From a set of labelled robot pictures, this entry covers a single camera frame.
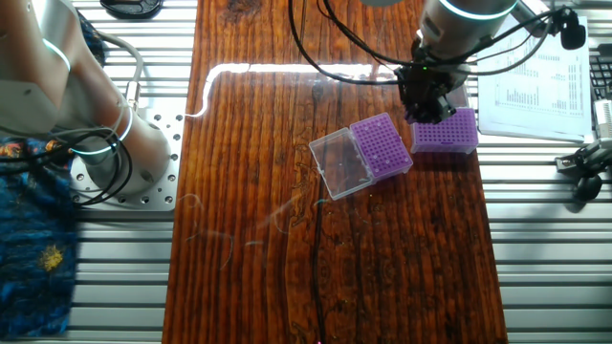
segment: wood grain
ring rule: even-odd
[[[420,0],[334,6],[372,48],[410,58]],[[295,16],[320,63],[378,68],[315,0]],[[475,153],[415,156],[331,202],[309,142],[382,112],[406,146],[409,127],[395,87],[305,65],[285,0],[199,2],[187,111],[205,111],[186,119],[164,343],[506,343]]]

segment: white paper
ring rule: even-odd
[[[579,20],[586,27],[586,18]],[[509,16],[499,32],[516,24]],[[526,30],[519,30],[478,56],[505,51],[528,35]],[[511,53],[478,62],[478,70],[514,64],[534,48],[538,39],[532,37]],[[561,46],[560,34],[549,35],[523,65],[501,75],[478,77],[479,128],[483,134],[582,141],[591,131],[589,77],[588,44],[567,51]]]

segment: bolt hole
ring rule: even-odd
[[[141,171],[141,178],[145,182],[149,182],[149,183],[154,183],[155,182],[153,180],[153,176],[151,175],[151,173],[149,171],[146,171],[146,170]]]

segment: purple pipette tip box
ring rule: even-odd
[[[457,113],[438,124],[410,124],[411,153],[471,153],[478,146],[478,130],[473,109],[457,109]]]
[[[412,159],[388,114],[351,124],[310,142],[317,169],[333,200],[400,173]]]
[[[412,159],[387,113],[351,124],[351,132],[375,179],[406,173]]]

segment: metal bracket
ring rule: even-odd
[[[185,116],[155,114],[150,110],[141,110],[140,116],[159,127],[167,138],[171,154],[168,168],[164,175],[149,189],[134,195],[119,194],[102,204],[87,206],[87,209],[113,211],[174,210],[179,183]],[[73,177],[71,195],[75,202],[89,200],[98,194],[96,190],[99,190],[99,186],[92,182],[85,164],[79,157],[73,162],[71,175]]]

